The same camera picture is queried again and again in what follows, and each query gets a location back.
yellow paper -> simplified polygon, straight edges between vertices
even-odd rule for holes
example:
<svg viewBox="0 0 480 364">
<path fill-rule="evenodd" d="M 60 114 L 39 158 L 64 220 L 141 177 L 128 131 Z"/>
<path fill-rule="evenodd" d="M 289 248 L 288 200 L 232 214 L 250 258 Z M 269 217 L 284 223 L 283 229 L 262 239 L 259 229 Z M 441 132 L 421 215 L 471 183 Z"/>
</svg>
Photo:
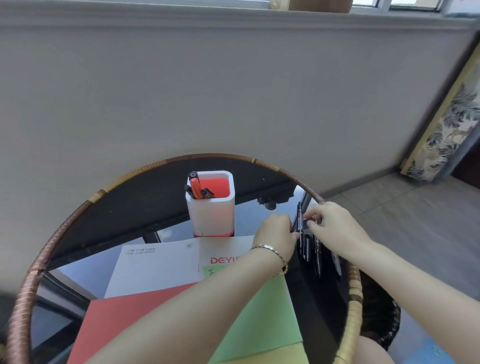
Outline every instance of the yellow paper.
<svg viewBox="0 0 480 364">
<path fill-rule="evenodd" d="M 303 343 L 299 342 L 221 364 L 308 364 L 308 359 Z"/>
</svg>

white wall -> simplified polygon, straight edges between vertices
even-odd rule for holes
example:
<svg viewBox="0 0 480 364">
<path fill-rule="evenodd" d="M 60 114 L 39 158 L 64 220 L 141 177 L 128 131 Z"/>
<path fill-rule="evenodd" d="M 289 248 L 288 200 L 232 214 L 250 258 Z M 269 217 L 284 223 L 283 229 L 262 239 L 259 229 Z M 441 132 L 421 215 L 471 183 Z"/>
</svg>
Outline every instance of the white wall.
<svg viewBox="0 0 480 364">
<path fill-rule="evenodd" d="M 86 198 L 156 160 L 248 155 L 320 191 L 397 164 L 472 36 L 3 28 L 0 290 Z"/>
</svg>

hand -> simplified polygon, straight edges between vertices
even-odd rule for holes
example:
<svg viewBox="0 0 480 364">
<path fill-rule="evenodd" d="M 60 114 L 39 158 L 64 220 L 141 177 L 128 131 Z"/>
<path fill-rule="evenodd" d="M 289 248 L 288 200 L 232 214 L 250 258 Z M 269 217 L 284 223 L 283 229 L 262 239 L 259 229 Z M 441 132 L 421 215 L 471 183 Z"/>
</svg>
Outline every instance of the hand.
<svg viewBox="0 0 480 364">
<path fill-rule="evenodd" d="M 269 245 L 288 262 L 292 258 L 295 242 L 299 238 L 297 232 L 290 233 L 291 224 L 287 214 L 270 215 L 267 220 L 262 222 L 262 226 L 255 234 L 253 245 Z"/>
<path fill-rule="evenodd" d="M 347 260 L 351 261 L 360 249 L 375 245 L 350 213 L 334 202 L 313 206 L 303 216 L 314 220 L 307 221 L 312 233 L 328 249 Z M 322 223 L 317 225 L 315 221 L 320 218 Z"/>
</svg>

orange marker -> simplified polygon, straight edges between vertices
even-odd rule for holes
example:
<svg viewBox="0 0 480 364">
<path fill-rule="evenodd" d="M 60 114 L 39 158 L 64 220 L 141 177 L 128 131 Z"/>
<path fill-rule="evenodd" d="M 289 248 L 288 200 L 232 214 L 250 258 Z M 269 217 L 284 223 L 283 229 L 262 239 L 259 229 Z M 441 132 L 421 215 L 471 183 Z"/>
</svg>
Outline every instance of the orange marker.
<svg viewBox="0 0 480 364">
<path fill-rule="evenodd" d="M 205 198 L 202 196 L 202 186 L 200 185 L 198 178 L 192 178 L 190 180 L 190 186 L 192 187 L 193 195 L 197 200 L 202 200 Z"/>
</svg>

deyi logo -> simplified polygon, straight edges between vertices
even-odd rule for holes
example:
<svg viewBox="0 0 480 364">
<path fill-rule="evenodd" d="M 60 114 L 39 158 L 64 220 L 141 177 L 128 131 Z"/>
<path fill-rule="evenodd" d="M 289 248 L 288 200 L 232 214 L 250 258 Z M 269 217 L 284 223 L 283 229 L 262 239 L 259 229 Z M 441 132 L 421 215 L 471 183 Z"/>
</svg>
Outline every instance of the deyi logo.
<svg viewBox="0 0 480 364">
<path fill-rule="evenodd" d="M 237 260 L 238 258 L 240 258 L 240 257 L 239 257 L 239 256 L 231 256 L 230 258 L 227 258 L 227 257 L 221 257 L 221 258 L 211 257 L 211 258 L 210 258 L 210 264 L 225 264 L 225 263 L 230 263 L 230 262 L 234 262 L 234 261 Z"/>
</svg>

